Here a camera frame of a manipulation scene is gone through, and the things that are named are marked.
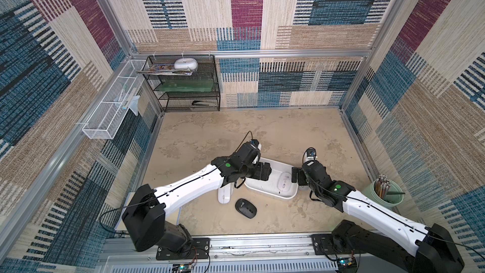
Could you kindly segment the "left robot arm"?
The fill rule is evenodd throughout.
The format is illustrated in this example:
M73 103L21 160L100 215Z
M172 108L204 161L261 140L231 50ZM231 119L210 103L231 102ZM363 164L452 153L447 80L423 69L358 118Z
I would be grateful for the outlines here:
M199 196L239 179L267 181L269 163L241 160L237 155L217 157L199 172L165 187L143 185L137 189L122 214L123 223L137 252L162 246L176 252L189 241L185 227L165 222L167 216Z

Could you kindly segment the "matte white mouse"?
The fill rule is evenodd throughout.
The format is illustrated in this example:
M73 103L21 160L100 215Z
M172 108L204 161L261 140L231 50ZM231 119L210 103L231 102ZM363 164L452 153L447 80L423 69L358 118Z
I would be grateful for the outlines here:
M290 173L281 173L278 182L277 189L280 195L287 195L293 189L292 175Z

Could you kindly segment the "glossy white mouse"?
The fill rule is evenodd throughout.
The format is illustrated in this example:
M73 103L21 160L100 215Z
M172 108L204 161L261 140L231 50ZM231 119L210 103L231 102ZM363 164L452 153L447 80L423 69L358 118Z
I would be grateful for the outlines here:
M217 190L217 200L221 204L227 204L231 201L231 196L234 191L234 185L229 183Z

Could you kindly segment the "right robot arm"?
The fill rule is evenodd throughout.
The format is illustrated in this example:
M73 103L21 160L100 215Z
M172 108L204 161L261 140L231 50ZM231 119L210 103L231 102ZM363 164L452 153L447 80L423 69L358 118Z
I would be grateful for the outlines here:
M407 272L462 272L464 260L442 226L414 222L363 195L353 186L332 180L318 161L292 168L292 181L310 189L310 199L322 202L374 227L365 230L341 221L327 238L314 238L320 253L368 253Z

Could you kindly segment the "black Lecoo mouse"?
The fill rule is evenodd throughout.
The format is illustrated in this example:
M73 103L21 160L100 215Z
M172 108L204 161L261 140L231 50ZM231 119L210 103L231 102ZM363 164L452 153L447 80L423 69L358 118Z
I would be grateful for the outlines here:
M257 214L257 208L248 200L240 198L235 203L235 209L243 216L252 219Z

